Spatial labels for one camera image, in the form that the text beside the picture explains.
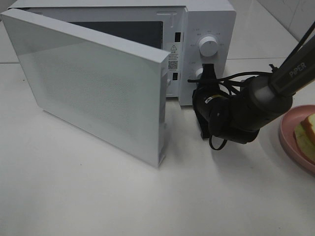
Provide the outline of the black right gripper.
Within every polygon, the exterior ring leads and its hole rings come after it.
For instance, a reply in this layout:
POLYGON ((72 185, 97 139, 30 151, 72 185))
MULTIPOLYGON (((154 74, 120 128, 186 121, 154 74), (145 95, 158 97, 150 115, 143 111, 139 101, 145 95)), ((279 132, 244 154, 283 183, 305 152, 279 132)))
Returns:
POLYGON ((217 82, 214 64, 204 63, 200 82, 192 95, 193 110, 201 131, 201 138, 215 136, 233 140, 230 96, 214 82, 217 82))

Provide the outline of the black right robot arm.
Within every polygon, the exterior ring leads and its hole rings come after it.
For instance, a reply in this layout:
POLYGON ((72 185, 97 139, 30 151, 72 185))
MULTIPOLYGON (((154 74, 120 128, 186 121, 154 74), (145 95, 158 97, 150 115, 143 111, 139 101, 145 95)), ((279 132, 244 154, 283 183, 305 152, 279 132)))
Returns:
POLYGON ((294 94, 315 79, 315 39, 289 56, 272 73, 248 72, 242 82, 230 77, 217 79, 214 65, 204 64, 200 79, 195 80, 192 104, 202 139, 252 142, 271 121, 292 106, 294 94))

